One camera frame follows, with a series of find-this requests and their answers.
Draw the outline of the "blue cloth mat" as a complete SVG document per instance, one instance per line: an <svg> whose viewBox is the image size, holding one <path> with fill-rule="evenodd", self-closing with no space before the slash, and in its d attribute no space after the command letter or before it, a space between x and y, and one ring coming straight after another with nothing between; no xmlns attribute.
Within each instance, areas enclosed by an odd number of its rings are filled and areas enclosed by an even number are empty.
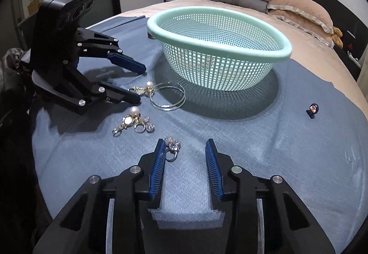
<svg viewBox="0 0 368 254"><path fill-rule="evenodd" d="M141 76L107 59L81 58L78 68L91 81L121 88L181 84L184 105L161 111L144 97L142 115L155 125L151 134L133 129L112 135L126 114L126 103L101 102L78 115L36 98L31 107L32 146L42 195L56 216L90 176L120 174L172 137L181 149L165 166L157 209L142 204L147 253L223 253L231 204L211 203L205 144L253 175L280 175L293 188L325 231L337 253L343 252L367 216L367 119L331 82L290 59L275 64L256 86L216 91L185 81L170 67L161 44L147 36L145 18L119 18L98 26L118 39L129 56L144 63Z"/></svg>

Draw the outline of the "pearl earring cluster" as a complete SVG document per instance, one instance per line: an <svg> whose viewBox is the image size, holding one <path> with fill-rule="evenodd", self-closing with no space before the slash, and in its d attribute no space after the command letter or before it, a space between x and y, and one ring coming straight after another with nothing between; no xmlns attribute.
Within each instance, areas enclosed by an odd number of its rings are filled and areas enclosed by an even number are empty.
<svg viewBox="0 0 368 254"><path fill-rule="evenodd" d="M150 97L155 84L152 81L148 81L144 86L133 86L128 88L128 91L133 92L140 97Z"/></svg>

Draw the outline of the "lower grey pillow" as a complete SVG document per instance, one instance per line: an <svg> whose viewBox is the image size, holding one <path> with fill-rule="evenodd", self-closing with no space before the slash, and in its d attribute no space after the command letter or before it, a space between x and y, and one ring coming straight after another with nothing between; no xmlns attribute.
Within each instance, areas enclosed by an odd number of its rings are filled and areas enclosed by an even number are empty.
<svg viewBox="0 0 368 254"><path fill-rule="evenodd" d="M240 6L242 8L254 9L256 11L267 13L267 2L263 0L210 0L215 2L222 2L229 5Z"/></svg>

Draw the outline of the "pink ruffled pillow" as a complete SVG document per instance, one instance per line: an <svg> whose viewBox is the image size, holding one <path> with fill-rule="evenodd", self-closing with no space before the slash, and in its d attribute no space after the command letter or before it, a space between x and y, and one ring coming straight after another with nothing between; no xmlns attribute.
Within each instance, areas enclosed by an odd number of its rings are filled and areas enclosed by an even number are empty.
<svg viewBox="0 0 368 254"><path fill-rule="evenodd" d="M334 41L331 35L326 33L320 25L313 23L303 16L280 9L271 9L268 14L310 34L328 47L333 48Z"/></svg>
<svg viewBox="0 0 368 254"><path fill-rule="evenodd" d="M269 0L267 9L291 11L319 25L326 33L334 33L333 22L327 10L313 0Z"/></svg>

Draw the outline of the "mint green mesh basket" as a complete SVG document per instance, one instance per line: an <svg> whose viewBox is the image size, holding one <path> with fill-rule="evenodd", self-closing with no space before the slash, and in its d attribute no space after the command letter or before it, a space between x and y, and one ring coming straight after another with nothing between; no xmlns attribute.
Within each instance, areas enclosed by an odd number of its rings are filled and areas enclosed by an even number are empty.
<svg viewBox="0 0 368 254"><path fill-rule="evenodd" d="M270 24L237 11L208 6L169 9L147 21L171 68L207 89L240 91L288 60L289 39Z"/></svg>

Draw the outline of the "brown teddy bear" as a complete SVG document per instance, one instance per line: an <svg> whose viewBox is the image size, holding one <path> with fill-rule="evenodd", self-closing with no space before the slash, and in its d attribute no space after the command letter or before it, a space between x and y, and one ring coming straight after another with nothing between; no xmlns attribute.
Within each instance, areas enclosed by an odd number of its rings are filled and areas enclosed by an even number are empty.
<svg viewBox="0 0 368 254"><path fill-rule="evenodd" d="M342 42L342 31L337 28L337 27L333 27L333 35L331 36L332 40L334 41L335 45L340 48L343 49L343 42Z"/></svg>

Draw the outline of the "lower pink ruffled pillow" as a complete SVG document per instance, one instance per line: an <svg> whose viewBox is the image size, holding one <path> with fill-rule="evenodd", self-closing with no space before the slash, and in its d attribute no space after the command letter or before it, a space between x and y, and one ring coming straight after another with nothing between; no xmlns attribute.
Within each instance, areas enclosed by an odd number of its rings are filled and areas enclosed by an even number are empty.
<svg viewBox="0 0 368 254"><path fill-rule="evenodd" d="M313 23L303 16L280 9L271 9L268 14L310 34L328 47L333 48L334 41L331 35L326 33L320 25Z"/></svg>

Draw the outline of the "upper pink ruffled pillow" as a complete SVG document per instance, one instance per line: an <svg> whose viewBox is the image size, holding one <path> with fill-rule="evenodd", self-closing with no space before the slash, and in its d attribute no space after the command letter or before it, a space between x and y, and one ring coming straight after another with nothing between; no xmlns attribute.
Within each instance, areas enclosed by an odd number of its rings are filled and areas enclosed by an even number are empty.
<svg viewBox="0 0 368 254"><path fill-rule="evenodd" d="M326 33L334 33L333 22L327 10L313 0L269 0L267 9L291 11L319 25Z"/></svg>

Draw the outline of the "black nightstand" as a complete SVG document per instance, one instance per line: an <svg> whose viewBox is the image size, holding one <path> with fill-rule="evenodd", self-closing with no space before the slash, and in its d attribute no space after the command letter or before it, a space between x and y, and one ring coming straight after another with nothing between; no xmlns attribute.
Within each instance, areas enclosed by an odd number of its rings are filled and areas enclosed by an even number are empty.
<svg viewBox="0 0 368 254"><path fill-rule="evenodd" d="M358 59L354 58L352 54L345 53L337 45L334 46L334 50L337 53L339 59L348 69L354 80L357 81L362 71L362 64L360 64L360 62L358 62Z"/></svg>

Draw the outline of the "silver hoop bangles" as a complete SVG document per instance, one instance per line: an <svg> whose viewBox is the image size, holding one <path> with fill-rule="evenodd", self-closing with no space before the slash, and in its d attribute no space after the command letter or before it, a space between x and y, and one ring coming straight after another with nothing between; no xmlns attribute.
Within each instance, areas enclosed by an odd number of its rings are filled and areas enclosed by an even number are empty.
<svg viewBox="0 0 368 254"><path fill-rule="evenodd" d="M174 111L181 108L186 99L186 91L179 83L163 82L153 87L149 94L150 103L161 111Z"/></svg>

